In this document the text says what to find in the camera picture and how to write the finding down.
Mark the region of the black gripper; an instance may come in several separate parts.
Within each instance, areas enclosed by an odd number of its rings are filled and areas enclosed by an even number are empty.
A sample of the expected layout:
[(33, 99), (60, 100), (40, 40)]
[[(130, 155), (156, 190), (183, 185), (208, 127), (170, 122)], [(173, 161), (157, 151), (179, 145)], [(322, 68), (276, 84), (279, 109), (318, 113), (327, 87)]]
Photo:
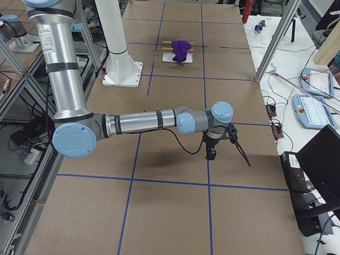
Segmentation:
[(217, 145), (220, 140), (229, 140), (232, 144), (234, 144), (240, 155), (247, 163), (247, 165), (251, 167), (250, 161), (246, 153), (244, 152), (243, 148), (241, 147), (237, 140), (237, 129), (231, 123), (227, 125), (214, 126), (203, 136), (203, 141), (206, 144), (206, 160), (215, 159), (217, 155), (215, 145)]

